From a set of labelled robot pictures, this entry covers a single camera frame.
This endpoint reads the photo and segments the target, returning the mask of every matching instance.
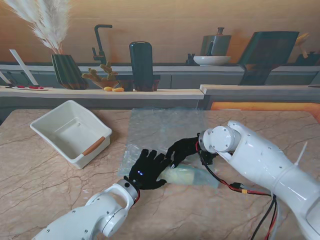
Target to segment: ginger root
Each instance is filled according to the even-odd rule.
[[[107,92],[112,92],[113,88],[110,86],[106,86],[103,90],[105,90]]]
[[[124,91],[125,91],[125,89],[122,88],[122,87],[118,87],[118,88],[113,88],[112,89],[112,92],[124,92]]]
[[[100,68],[103,69],[105,73],[108,74],[107,77],[100,77],[97,73],[97,70],[89,68],[89,73],[82,74],[84,79],[90,79],[94,82],[103,82],[103,81],[116,81],[116,75],[118,73],[116,71],[112,71],[111,63],[107,62],[106,65],[101,64]]]

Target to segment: dark green vase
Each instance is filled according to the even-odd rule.
[[[53,54],[52,63],[58,83],[72,90],[84,90],[88,82],[81,77],[82,73],[71,55]]]

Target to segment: marble countertop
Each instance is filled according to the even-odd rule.
[[[42,228],[120,178],[130,110],[93,110],[109,126],[111,144],[84,169],[68,164],[29,127],[49,110],[15,110],[0,126],[0,240],[31,239]],[[320,180],[320,126],[302,111],[208,111],[208,125],[236,120],[279,146],[295,161],[308,140],[302,170]],[[215,160],[219,177],[253,186],[222,158]],[[269,207],[267,196],[240,194],[224,186],[166,184],[141,191],[114,240],[247,240]],[[283,204],[278,240],[304,239],[292,212]],[[263,239],[271,216],[256,239]]]

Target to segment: white bowl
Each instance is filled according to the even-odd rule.
[[[193,60],[200,66],[220,66],[230,60],[230,56],[194,56]]]

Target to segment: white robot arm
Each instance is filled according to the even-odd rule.
[[[125,208],[109,193],[121,196],[126,201]],[[77,207],[50,223],[32,240],[91,240],[98,233],[111,237],[127,218],[138,195],[139,190],[129,180],[122,179],[92,196],[85,206]]]
[[[199,145],[279,197],[291,208],[305,238],[320,240],[320,184],[276,145],[237,121],[206,130]]]

